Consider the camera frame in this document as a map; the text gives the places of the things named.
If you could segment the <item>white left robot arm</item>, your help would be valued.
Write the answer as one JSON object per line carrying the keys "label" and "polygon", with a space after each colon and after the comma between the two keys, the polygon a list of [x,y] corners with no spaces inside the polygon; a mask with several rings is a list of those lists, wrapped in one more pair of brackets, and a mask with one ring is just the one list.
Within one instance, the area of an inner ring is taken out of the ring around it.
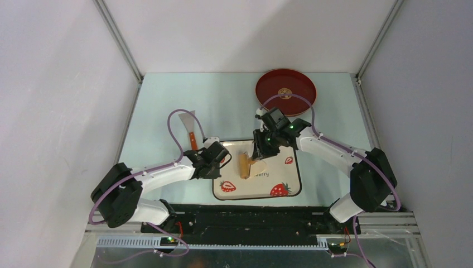
{"label": "white left robot arm", "polygon": [[[203,148],[184,151],[169,164],[143,169],[129,168],[123,162],[115,164],[90,195],[94,205],[89,223],[117,228],[128,222],[147,222],[162,232],[171,232],[176,225],[172,207],[164,199],[150,200],[146,195],[181,181],[215,180],[231,160],[232,155],[223,144],[211,138]],[[93,220],[95,212],[102,216],[101,222]]]}

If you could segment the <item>wooden dough roller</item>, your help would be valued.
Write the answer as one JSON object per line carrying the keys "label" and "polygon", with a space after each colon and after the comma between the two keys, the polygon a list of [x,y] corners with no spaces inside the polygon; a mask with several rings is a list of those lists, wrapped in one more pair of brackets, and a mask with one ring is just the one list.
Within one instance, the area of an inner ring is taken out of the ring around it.
{"label": "wooden dough roller", "polygon": [[238,156],[239,176],[241,179],[249,179],[257,174],[258,169],[255,167],[258,161],[252,159],[247,152]]}

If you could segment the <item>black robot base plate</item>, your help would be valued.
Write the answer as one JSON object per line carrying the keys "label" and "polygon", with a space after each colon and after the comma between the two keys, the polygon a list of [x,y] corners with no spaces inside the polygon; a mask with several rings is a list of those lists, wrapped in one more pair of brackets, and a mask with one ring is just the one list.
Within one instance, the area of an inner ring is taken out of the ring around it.
{"label": "black robot base plate", "polygon": [[321,235],[350,235],[350,222],[339,223],[309,212],[200,212],[173,214],[157,228],[144,223],[142,233],[176,234],[189,245],[319,246]]}

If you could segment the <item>white strawberry print tray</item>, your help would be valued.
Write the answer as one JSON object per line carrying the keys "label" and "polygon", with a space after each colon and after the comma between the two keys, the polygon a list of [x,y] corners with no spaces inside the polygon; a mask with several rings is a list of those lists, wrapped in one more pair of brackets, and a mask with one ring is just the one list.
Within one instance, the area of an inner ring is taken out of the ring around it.
{"label": "white strawberry print tray", "polygon": [[253,149],[252,140],[224,141],[232,160],[220,170],[220,178],[213,181],[213,195],[218,200],[246,200],[293,197],[302,189],[296,152],[291,147],[280,147],[277,156],[264,159],[264,172],[249,179],[239,176],[238,156]]}

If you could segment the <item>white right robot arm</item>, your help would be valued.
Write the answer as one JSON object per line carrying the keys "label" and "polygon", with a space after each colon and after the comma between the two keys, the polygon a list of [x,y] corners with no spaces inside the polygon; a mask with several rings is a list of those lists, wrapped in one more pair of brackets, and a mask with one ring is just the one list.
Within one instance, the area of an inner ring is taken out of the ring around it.
{"label": "white right robot arm", "polygon": [[278,108],[258,109],[255,118],[260,121],[260,128],[253,132],[252,154],[241,167],[277,156],[282,147],[291,147],[323,159],[349,178],[350,191],[325,213],[324,225],[329,232],[339,233],[353,216],[376,211],[389,195],[394,197],[395,209],[400,209],[395,193],[397,181],[381,149],[366,151],[339,143],[303,119],[291,121]]}

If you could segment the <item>white dough piece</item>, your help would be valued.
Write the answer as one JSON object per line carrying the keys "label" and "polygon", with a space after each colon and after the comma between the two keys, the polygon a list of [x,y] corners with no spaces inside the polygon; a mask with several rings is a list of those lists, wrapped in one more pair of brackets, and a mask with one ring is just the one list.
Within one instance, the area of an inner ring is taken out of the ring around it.
{"label": "white dough piece", "polygon": [[261,161],[258,161],[258,162],[256,163],[255,168],[258,169],[257,174],[260,174],[260,173],[262,173],[262,172],[264,172],[264,171],[266,170],[267,164],[266,164],[264,161],[261,160]]}

